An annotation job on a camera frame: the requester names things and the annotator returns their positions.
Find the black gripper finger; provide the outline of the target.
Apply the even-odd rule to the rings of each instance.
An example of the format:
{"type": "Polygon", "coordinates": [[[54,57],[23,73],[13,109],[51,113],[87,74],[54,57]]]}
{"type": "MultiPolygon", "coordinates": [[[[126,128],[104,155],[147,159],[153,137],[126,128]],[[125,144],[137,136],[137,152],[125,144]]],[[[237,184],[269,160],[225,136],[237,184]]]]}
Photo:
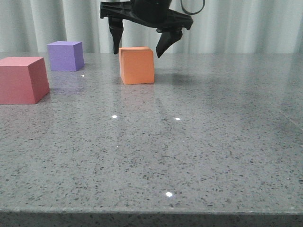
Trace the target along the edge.
{"type": "Polygon", "coordinates": [[[170,46],[182,38],[182,35],[183,33],[181,30],[162,33],[156,46],[157,57],[160,58],[170,46]]]}
{"type": "Polygon", "coordinates": [[[118,54],[120,42],[123,34],[123,21],[120,18],[109,17],[108,24],[109,24],[110,33],[113,38],[114,54],[118,54]]]}

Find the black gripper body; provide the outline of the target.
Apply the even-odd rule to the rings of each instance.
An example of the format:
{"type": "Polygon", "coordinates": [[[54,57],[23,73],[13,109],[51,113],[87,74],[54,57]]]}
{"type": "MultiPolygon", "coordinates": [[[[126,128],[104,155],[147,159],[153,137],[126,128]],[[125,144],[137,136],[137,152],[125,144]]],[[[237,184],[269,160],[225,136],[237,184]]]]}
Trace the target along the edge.
{"type": "Polygon", "coordinates": [[[189,30],[193,24],[191,16],[171,10],[170,0],[130,0],[101,2],[100,17],[108,18],[109,28],[120,30],[123,20],[156,28],[157,32],[189,30]]]}

